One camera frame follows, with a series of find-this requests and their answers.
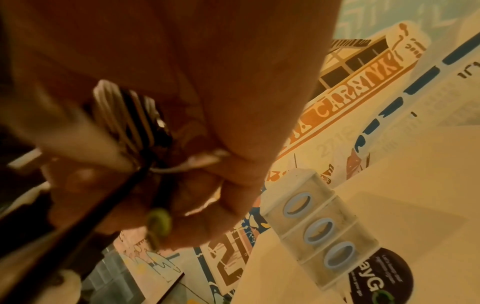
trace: sticker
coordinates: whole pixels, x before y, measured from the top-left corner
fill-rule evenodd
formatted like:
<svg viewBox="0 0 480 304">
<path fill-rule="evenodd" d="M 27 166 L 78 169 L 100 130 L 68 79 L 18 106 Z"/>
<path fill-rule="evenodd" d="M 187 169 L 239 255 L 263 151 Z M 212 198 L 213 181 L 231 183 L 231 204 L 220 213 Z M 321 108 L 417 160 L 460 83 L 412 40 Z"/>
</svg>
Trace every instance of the sticker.
<svg viewBox="0 0 480 304">
<path fill-rule="evenodd" d="M 350 272 L 348 278 L 353 304 L 405 304 L 414 288 L 408 264 L 385 248 Z"/>
</svg>

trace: blue rubber ring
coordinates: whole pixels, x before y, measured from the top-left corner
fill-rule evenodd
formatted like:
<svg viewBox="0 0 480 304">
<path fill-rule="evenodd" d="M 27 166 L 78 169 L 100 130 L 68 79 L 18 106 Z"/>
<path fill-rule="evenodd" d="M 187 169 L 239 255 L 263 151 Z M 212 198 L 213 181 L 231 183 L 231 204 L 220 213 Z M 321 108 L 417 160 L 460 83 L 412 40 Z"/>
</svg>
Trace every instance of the blue rubber ring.
<svg viewBox="0 0 480 304">
<path fill-rule="evenodd" d="M 344 252 L 340 256 L 337 256 L 341 250 L 344 250 Z M 353 258 L 354 254 L 355 245 L 352 242 L 342 242 L 333 246 L 326 253 L 323 264 L 326 268 L 335 270 L 347 264 Z"/>
<path fill-rule="evenodd" d="M 290 209 L 302 198 L 306 197 L 305 203 L 303 203 L 300 208 L 298 208 L 295 211 L 290 212 Z M 308 211 L 311 209 L 313 206 L 312 204 L 312 195 L 308 192 L 302 192 L 294 197 L 292 197 L 288 202 L 285 204 L 285 207 L 283 208 L 283 215 L 286 217 L 301 217 L 308 213 Z"/>
<path fill-rule="evenodd" d="M 313 235 L 318 231 L 320 227 L 326 224 L 325 229 L 318 233 L 317 235 Z M 318 243 L 323 242 L 327 238 L 329 238 L 332 233 L 334 232 L 335 223 L 329 217 L 321 218 L 313 222 L 308 228 L 305 230 L 303 234 L 303 240 L 305 243 L 310 245 L 316 245 Z"/>
</svg>

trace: metal ring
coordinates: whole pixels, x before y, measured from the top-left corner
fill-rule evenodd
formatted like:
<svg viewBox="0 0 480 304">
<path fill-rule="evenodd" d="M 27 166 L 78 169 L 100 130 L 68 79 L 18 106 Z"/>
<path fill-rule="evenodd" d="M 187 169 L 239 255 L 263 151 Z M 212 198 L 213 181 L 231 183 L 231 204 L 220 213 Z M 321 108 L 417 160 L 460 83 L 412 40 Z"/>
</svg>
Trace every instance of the metal ring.
<svg viewBox="0 0 480 304">
<path fill-rule="evenodd" d="M 322 232 L 315 234 L 323 225 L 326 225 L 325 229 Z M 334 232 L 334 227 L 335 223 L 331 218 L 326 217 L 318 219 L 305 230 L 305 233 L 303 234 L 303 240 L 305 243 L 310 245 L 321 243 L 332 235 Z"/>
<path fill-rule="evenodd" d="M 352 242 L 342 242 L 333 246 L 325 255 L 323 263 L 328 269 L 337 269 L 347 264 L 355 254 Z"/>
<path fill-rule="evenodd" d="M 298 209 L 294 211 L 290 211 L 292 207 L 302 198 L 306 197 L 305 203 L 303 203 L 302 206 L 300 206 Z M 302 192 L 294 197 L 292 197 L 286 204 L 285 207 L 283 208 L 283 215 L 286 217 L 301 217 L 305 215 L 310 208 L 313 206 L 312 204 L 312 195 L 308 192 Z"/>
</svg>

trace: blue ring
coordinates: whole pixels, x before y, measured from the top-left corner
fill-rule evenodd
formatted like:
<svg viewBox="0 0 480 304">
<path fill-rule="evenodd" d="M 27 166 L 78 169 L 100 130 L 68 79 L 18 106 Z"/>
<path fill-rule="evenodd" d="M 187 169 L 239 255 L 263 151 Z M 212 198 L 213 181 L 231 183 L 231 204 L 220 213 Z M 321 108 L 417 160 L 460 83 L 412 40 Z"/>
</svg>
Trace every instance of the blue ring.
<svg viewBox="0 0 480 304">
<path fill-rule="evenodd" d="M 325 225 L 325 229 L 317 235 L 312 236 L 322 225 Z M 329 238 L 332 233 L 334 232 L 335 223 L 329 217 L 321 218 L 313 222 L 308 228 L 305 230 L 303 234 L 303 240 L 305 243 L 310 245 L 316 245 L 318 243 L 323 242 L 327 238 Z"/>
<path fill-rule="evenodd" d="M 303 205 L 300 208 L 298 208 L 297 210 L 295 210 L 293 212 L 289 212 L 290 209 L 299 200 L 301 200 L 304 197 L 307 197 L 306 202 L 303 203 Z M 283 208 L 283 215 L 285 217 L 301 217 L 301 216 L 305 215 L 310 210 L 310 208 L 313 206 L 312 200 L 313 200 L 312 195 L 308 192 L 302 192 L 302 193 L 299 193 L 299 194 L 295 195 L 290 200 L 288 200 L 288 202 L 285 204 L 285 207 Z"/>
<path fill-rule="evenodd" d="M 332 258 L 341 250 L 345 248 L 351 248 L 351 251 L 348 253 L 348 256 L 343 257 L 341 261 L 331 264 Z M 347 264 L 355 254 L 355 245 L 352 242 L 342 242 L 333 246 L 325 255 L 323 259 L 323 264 L 326 268 L 335 270 Z"/>
</svg>

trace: hand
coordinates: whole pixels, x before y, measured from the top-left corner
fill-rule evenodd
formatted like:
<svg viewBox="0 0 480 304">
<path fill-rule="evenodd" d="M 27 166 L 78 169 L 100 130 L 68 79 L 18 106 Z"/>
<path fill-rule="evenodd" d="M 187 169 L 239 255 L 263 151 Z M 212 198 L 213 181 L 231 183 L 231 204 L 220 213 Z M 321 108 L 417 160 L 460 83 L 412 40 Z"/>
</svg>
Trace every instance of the hand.
<svg viewBox="0 0 480 304">
<path fill-rule="evenodd" d="M 109 79 L 158 102 L 178 158 L 211 148 L 230 153 L 217 165 L 180 177 L 172 201 L 173 230 L 161 240 L 163 247 L 177 248 L 226 232 L 248 212 L 317 81 L 339 5 L 271 0 L 213 6 L 172 0 L 36 7 L 6 1 L 5 21 L 17 83 L 40 82 L 57 98 L 84 102 L 98 79 Z M 100 180 L 120 177 L 106 176 Z M 184 216 L 219 186 L 218 202 Z M 147 188 L 141 191 L 145 198 L 132 202 L 149 202 Z M 66 189 L 65 183 L 58 186 Z M 64 211 L 53 221 L 81 213 L 85 206 L 72 197 L 58 200 Z M 133 205 L 119 207 L 118 218 L 107 221 L 109 229 L 140 224 L 148 207 Z"/>
</svg>

